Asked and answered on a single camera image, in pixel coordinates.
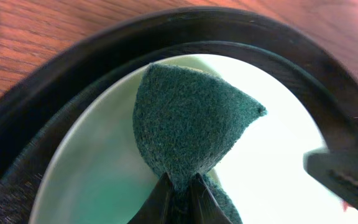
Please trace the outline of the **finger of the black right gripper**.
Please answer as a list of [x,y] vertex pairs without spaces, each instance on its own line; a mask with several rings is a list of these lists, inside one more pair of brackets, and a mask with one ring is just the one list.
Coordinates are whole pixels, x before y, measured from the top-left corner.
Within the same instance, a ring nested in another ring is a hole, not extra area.
[[358,152],[307,152],[303,166],[312,178],[358,210]]

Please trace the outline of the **green scouring sponge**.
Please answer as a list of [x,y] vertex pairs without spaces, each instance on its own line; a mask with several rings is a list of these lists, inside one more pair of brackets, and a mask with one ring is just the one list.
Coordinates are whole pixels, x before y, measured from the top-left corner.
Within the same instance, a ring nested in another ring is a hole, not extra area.
[[174,186],[173,223],[189,223],[189,184],[200,174],[225,216],[241,218],[209,175],[266,108],[222,78],[177,65],[150,64],[137,90],[132,127],[137,148]]

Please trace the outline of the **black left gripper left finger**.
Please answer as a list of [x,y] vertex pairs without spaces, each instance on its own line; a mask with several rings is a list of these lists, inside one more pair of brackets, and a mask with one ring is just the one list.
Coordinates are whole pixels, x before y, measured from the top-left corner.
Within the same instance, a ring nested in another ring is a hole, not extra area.
[[159,178],[149,197],[127,224],[167,224],[174,187],[167,173]]

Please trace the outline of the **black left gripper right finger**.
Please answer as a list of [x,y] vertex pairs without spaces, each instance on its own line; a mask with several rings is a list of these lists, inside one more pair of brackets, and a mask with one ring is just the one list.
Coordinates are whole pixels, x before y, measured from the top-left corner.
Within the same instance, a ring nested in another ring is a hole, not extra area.
[[191,219],[194,224],[232,224],[200,174],[191,181]]

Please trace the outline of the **mint green plate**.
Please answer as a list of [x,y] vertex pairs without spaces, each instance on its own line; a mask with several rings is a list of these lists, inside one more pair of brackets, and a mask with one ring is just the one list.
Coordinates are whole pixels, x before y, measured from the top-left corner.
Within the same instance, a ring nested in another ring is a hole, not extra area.
[[[218,55],[165,59],[219,76],[262,103],[268,113],[252,123],[211,171],[244,223],[358,223],[341,200],[303,168],[303,156],[324,151],[309,112],[270,74]],[[132,110],[143,68],[126,72],[76,120],[50,161],[31,223],[127,223],[157,183],[141,158]]]

